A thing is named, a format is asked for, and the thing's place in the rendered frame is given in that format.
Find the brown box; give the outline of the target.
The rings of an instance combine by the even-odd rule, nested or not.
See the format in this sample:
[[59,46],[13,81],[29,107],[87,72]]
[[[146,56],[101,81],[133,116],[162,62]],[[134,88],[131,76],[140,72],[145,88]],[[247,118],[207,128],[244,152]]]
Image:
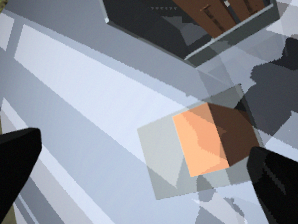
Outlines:
[[250,16],[253,16],[255,12],[259,12],[262,8],[265,8],[263,0],[227,0],[227,2],[229,2],[230,7],[233,8],[241,23],[246,18],[249,19]]
[[247,112],[206,103],[172,116],[190,176],[220,171],[259,147]]
[[173,0],[213,39],[235,26],[233,16],[222,0]]

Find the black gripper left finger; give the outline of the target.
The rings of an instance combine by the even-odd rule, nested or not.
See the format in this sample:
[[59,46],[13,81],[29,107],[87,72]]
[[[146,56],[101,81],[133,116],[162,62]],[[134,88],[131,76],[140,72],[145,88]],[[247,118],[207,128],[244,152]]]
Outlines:
[[43,151],[39,128],[0,135],[0,224],[29,179]]

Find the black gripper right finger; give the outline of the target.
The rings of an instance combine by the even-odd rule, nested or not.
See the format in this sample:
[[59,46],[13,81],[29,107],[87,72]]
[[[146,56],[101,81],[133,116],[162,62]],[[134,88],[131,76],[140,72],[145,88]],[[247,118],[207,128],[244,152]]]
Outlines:
[[298,224],[298,161],[251,148],[247,173],[269,224]]

